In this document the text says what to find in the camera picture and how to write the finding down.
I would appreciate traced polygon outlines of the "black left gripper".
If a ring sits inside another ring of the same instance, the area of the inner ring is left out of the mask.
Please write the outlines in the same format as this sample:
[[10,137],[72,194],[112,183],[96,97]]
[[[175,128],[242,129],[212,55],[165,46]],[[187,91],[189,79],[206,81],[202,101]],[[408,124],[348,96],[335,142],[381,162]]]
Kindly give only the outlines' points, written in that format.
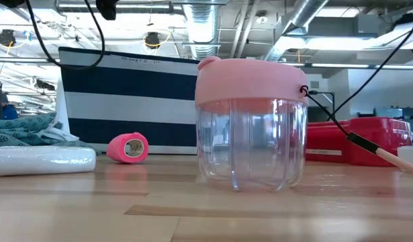
[[96,0],[96,8],[106,20],[116,19],[116,5],[119,0]]

